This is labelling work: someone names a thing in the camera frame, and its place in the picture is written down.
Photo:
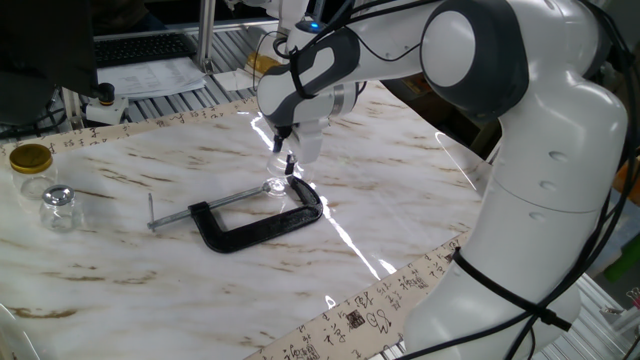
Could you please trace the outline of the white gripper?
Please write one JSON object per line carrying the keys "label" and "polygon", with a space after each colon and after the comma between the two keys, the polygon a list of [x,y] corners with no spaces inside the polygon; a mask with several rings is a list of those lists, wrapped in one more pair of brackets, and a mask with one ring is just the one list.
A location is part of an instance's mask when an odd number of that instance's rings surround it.
{"label": "white gripper", "polygon": [[[322,118],[295,124],[290,135],[290,147],[295,154],[288,154],[286,158],[285,175],[292,175],[296,166],[296,158],[301,164],[315,162],[321,152],[323,131],[329,126],[329,119]],[[284,138],[274,134],[273,153],[280,153]]]}

